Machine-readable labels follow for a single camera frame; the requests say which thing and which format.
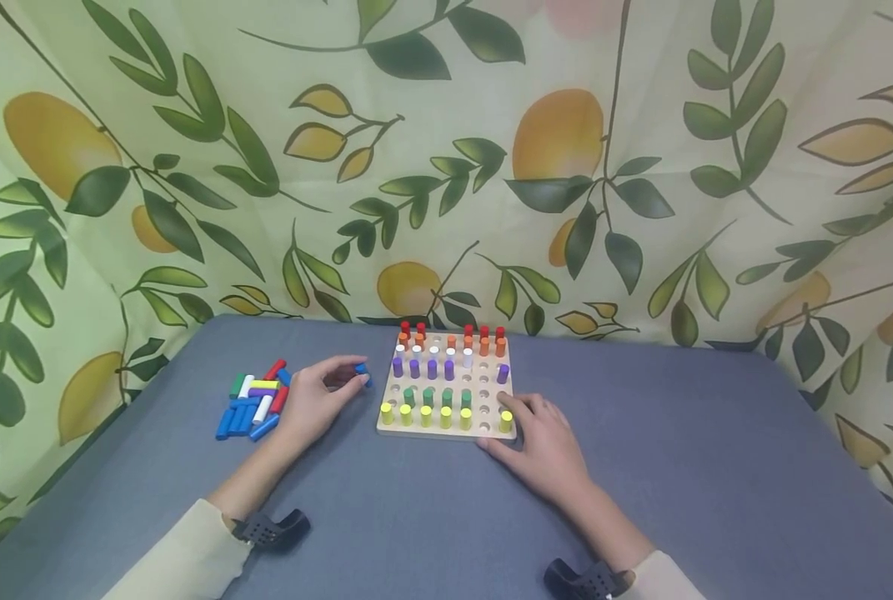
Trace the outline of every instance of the beige sleeve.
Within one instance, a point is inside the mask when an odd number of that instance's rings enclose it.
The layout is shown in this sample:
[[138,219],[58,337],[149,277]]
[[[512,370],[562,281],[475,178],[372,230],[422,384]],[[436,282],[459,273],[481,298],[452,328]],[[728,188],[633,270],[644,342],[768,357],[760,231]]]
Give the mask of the beige sleeve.
[[654,550],[653,554],[632,569],[636,581],[623,594],[623,600],[705,600],[686,575],[676,567],[673,558]]
[[230,534],[217,507],[198,500],[103,600],[216,600],[251,547]]

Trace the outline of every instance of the black wrist strap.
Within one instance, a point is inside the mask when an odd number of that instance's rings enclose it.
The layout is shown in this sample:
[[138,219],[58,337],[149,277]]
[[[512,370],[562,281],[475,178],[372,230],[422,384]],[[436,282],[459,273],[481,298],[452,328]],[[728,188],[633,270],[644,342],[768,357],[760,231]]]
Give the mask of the black wrist strap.
[[614,573],[603,561],[579,575],[562,558],[549,563],[543,583],[556,600],[610,600],[630,587],[623,573]]
[[290,512],[278,523],[262,512],[253,512],[244,522],[236,522],[233,537],[263,550],[287,552],[295,548],[311,528],[309,519],[299,509]]

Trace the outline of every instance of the hand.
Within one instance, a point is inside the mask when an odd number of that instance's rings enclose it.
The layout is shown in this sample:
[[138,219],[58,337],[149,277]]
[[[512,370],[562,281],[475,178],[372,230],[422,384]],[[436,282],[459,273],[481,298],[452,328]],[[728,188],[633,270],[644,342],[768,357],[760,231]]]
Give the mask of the hand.
[[586,462],[566,417],[538,393],[497,397],[514,414],[523,429],[523,451],[505,446],[494,437],[480,437],[477,446],[502,462],[530,490],[564,509],[572,498],[591,485]]
[[280,423],[270,434],[270,441],[300,443],[306,449],[319,440],[343,406],[369,380],[369,375],[357,375],[355,370],[365,360],[365,356],[334,356],[294,373]]

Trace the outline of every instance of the gray table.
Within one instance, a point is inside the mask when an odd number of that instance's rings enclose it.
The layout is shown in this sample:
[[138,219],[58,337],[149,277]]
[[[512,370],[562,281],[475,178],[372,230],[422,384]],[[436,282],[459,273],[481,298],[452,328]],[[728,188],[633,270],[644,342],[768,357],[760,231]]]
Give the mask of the gray table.
[[[99,598],[254,448],[213,440],[235,373],[369,355],[396,329],[218,317],[0,544],[1,599]],[[893,509],[761,356],[511,336],[518,391],[554,399],[594,478],[708,598],[893,599]],[[273,494],[312,534],[225,598],[548,599],[588,566],[551,507],[467,442],[379,436],[377,388]]]

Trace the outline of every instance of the fabric backdrop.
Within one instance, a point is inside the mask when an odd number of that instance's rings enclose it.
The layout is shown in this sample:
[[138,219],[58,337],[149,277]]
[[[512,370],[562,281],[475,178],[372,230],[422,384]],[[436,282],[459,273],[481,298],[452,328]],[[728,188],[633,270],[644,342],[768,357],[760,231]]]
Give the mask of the fabric backdrop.
[[219,312],[763,353],[893,505],[893,2],[0,2],[0,539]]

